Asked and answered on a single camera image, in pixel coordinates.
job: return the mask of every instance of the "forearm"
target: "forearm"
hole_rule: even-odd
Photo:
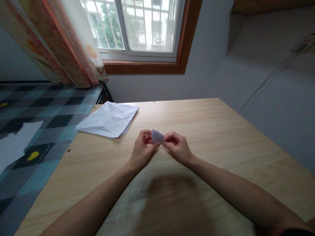
[[[309,230],[289,208],[242,177],[198,158],[192,158],[186,165],[248,219],[270,233],[278,235],[290,224]]]
[[[42,235],[94,235],[117,198],[140,169],[127,163],[60,216]]]

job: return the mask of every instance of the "white paper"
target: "white paper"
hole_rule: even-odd
[[[75,128],[87,133],[118,138],[126,134],[138,110],[138,106],[106,102]]]
[[[164,135],[154,129],[152,130],[151,138],[153,143],[165,142]]]
[[[43,121],[23,123],[17,134],[9,134],[0,140],[0,174],[13,162],[24,156],[24,149],[28,146]]]

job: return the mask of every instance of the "bed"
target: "bed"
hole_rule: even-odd
[[[24,122],[44,121],[25,155],[0,175],[0,235],[13,235],[92,110],[103,87],[32,84],[0,86],[0,139]],[[39,152],[35,158],[31,155]]]

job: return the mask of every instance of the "stack of paper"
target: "stack of paper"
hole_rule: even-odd
[[[87,133],[118,138],[126,134],[138,110],[138,106],[106,102],[75,128]]]

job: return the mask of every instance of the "curtain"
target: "curtain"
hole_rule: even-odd
[[[4,0],[0,13],[0,25],[49,81],[88,88],[108,79],[80,0]]]

